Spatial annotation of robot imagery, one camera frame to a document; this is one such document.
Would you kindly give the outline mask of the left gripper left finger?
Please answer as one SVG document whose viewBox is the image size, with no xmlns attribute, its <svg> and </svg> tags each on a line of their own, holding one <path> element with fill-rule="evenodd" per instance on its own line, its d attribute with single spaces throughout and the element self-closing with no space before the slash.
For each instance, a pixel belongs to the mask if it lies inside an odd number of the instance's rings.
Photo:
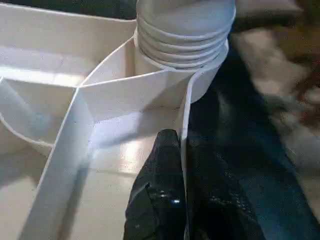
<svg viewBox="0 0 320 240">
<path fill-rule="evenodd" d="M 186 216 L 180 142 L 175 130 L 164 129 L 132 185 L 123 238 L 182 240 Z"/>
</svg>

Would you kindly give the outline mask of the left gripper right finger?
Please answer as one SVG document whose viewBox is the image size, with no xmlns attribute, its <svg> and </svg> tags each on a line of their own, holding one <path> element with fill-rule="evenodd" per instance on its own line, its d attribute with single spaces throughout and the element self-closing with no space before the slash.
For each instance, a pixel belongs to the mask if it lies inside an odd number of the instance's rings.
<svg viewBox="0 0 320 240">
<path fill-rule="evenodd" d="M 213 142 L 186 144 L 188 227 L 191 240 L 263 240 L 255 211 Z"/>
</svg>

